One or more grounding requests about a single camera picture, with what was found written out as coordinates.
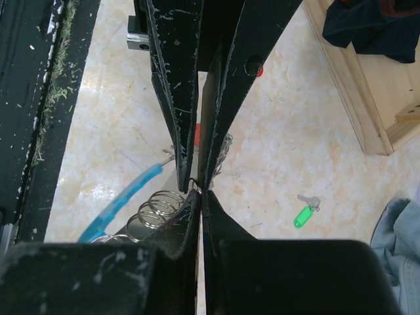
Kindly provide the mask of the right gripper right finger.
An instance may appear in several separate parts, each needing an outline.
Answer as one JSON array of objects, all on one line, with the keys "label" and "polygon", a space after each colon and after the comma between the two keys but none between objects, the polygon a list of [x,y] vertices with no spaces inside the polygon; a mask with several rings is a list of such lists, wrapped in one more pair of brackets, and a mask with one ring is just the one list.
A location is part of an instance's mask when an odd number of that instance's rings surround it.
[{"label": "right gripper right finger", "polygon": [[214,191],[201,195],[203,223],[203,253],[205,275],[205,305],[207,314],[218,314],[224,303],[220,241],[253,240],[256,238],[240,226],[223,208]]}]

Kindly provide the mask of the key with red tag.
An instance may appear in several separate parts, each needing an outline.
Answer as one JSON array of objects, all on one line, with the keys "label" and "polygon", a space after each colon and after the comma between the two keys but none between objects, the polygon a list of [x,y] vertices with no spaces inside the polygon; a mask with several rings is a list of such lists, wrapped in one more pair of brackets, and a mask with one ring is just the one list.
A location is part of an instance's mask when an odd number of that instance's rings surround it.
[{"label": "key with red tag", "polygon": [[257,74],[257,77],[261,77],[263,75],[264,72],[264,67],[262,66]]}]

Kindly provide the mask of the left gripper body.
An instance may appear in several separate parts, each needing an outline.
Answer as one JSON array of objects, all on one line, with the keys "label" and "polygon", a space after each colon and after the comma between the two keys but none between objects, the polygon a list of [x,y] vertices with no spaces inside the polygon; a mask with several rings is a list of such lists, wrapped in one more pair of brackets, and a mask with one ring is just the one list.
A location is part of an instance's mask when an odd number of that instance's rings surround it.
[{"label": "left gripper body", "polygon": [[[149,51],[145,1],[134,1],[135,14],[128,17],[127,46]],[[207,72],[219,40],[238,21],[242,1],[204,1],[198,45],[198,70]]]}]

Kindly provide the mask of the key with green tag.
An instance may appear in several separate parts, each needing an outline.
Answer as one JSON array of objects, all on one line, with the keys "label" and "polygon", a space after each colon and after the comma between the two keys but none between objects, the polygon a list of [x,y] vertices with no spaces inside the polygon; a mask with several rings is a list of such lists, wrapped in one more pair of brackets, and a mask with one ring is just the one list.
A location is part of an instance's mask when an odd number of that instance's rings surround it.
[{"label": "key with green tag", "polygon": [[295,228],[302,228],[309,221],[312,215],[320,210],[321,200],[316,196],[306,197],[302,194],[298,194],[297,199],[305,202],[306,206],[295,217],[293,225]]}]

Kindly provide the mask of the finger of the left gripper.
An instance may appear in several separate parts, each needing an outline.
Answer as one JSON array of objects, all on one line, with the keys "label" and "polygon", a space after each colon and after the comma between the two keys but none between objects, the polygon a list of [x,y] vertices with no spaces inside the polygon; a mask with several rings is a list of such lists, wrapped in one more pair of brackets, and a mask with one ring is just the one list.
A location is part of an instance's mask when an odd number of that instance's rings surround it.
[{"label": "finger of the left gripper", "polygon": [[203,1],[147,1],[152,84],[173,146],[177,184],[186,192],[198,108],[198,47]]},{"label": "finger of the left gripper", "polygon": [[212,28],[219,30],[203,87],[198,182],[210,187],[224,138],[257,74],[300,6],[300,1],[223,1]]}]

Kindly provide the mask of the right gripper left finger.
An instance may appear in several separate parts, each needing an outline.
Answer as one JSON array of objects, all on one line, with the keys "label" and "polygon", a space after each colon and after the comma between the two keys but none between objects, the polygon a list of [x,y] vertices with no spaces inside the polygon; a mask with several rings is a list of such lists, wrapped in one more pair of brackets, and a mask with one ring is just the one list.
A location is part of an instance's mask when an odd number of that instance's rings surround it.
[{"label": "right gripper left finger", "polygon": [[157,247],[145,314],[195,314],[201,195],[191,190],[180,209],[146,243]]}]

